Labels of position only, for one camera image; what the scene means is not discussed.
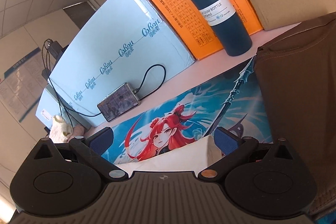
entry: white label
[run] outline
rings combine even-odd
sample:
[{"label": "white label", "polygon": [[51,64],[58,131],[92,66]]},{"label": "white label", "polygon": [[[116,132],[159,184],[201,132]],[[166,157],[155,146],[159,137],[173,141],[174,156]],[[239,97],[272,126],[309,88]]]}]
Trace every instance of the white label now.
[{"label": "white label", "polygon": [[45,109],[43,109],[41,111],[41,114],[43,117],[45,117],[48,121],[51,121],[53,119],[53,117],[49,114],[48,111],[46,111]]},{"label": "white label", "polygon": [[218,0],[208,7],[199,10],[210,26],[217,25],[232,17],[236,10],[229,0]]}]

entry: anime character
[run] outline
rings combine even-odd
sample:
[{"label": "anime character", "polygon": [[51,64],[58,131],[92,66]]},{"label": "anime character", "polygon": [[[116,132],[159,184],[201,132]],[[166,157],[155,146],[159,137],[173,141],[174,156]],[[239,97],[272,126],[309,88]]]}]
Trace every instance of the anime character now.
[{"label": "anime character", "polygon": [[133,156],[129,151],[130,139],[135,126],[141,119],[140,117],[125,137],[125,149],[128,156],[139,161],[146,160],[196,141],[195,138],[186,138],[182,134],[182,130],[189,128],[182,123],[188,121],[196,112],[182,115],[183,111],[184,105],[179,105],[173,110],[173,113],[162,118],[155,118],[150,125],[149,135],[144,139],[140,138],[142,142],[147,141],[145,148],[137,156]]}]

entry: brown fabric bag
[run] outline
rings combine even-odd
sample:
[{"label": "brown fabric bag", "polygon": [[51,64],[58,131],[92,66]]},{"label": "brown fabric bag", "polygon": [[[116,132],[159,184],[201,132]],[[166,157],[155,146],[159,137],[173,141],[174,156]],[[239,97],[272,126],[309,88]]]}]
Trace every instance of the brown fabric bag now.
[{"label": "brown fabric bag", "polygon": [[289,140],[318,185],[310,214],[336,210],[336,13],[259,47],[254,70],[273,139]]}]

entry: vacuum bottle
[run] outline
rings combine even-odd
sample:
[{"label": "vacuum bottle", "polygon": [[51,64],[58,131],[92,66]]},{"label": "vacuum bottle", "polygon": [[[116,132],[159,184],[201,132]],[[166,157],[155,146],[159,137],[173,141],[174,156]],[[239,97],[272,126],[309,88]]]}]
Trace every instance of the vacuum bottle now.
[{"label": "vacuum bottle", "polygon": [[251,38],[229,0],[191,0],[230,56],[247,52]]}]

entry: pink table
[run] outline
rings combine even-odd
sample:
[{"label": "pink table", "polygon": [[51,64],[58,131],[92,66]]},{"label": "pink table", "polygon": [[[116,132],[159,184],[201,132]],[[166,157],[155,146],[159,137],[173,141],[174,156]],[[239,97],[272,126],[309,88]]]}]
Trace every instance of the pink table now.
[{"label": "pink table", "polygon": [[271,31],[260,31],[252,35],[251,38],[253,41],[253,46],[243,55],[231,57],[228,56],[224,50],[222,50],[201,61],[195,62],[192,66],[176,75],[169,81],[165,82],[159,90],[141,101],[139,106],[121,115],[112,122],[104,122],[96,128],[92,127],[85,134],[85,136],[89,137],[104,127],[116,126],[123,121],[126,121],[153,107],[156,107],[157,105],[160,105],[163,102],[206,82],[207,80],[223,73],[224,71],[229,70],[241,62],[253,57],[256,54],[258,47],[286,32],[287,30],[295,27],[296,25],[298,24],[285,26]]}]

